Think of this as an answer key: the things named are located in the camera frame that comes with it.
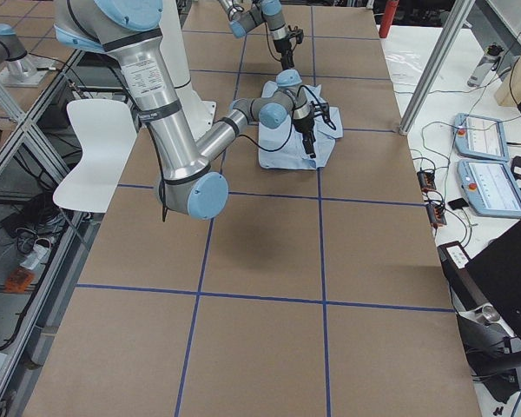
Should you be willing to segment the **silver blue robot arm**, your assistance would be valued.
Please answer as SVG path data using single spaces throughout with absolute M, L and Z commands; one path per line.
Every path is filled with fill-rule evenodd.
M 292 27 L 286 23 L 281 2 L 278 0 L 253 1 L 249 10 L 235 1 L 219 0 L 229 22 L 229 28 L 236 38 L 243 38 L 246 34 L 265 25 L 266 35 L 272 38 L 276 57 L 272 51 L 272 58 L 279 62 L 281 68 L 290 70 L 295 67 L 293 52 L 304 39 L 303 29 Z
M 57 40 L 71 48 L 105 54 L 121 67 L 129 96 L 140 121 L 153 138 L 160 168 L 158 196 L 163 211 L 197 219 L 216 217 L 228 200 L 228 182 L 211 169 L 221 154 L 252 122 L 270 129 L 291 120 L 302 135 L 307 155 L 314 151 L 315 105 L 306 96 L 300 75 L 289 59 L 290 39 L 301 38 L 301 30 L 287 26 L 278 1 L 256 1 L 244 10 L 229 1 L 222 8 L 237 37 L 264 23 L 276 49 L 286 59 L 277 76 L 276 91 L 269 97 L 235 101 L 229 113 L 215 121 L 200 139 L 195 139 L 166 61 L 161 53 L 161 18 L 164 1 L 56 1 Z

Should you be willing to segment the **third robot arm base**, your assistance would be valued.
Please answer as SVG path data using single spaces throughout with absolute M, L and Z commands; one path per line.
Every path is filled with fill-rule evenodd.
M 0 23 L 0 82 L 10 87 L 37 87 L 45 75 L 56 69 L 56 60 L 31 56 L 14 29 Z

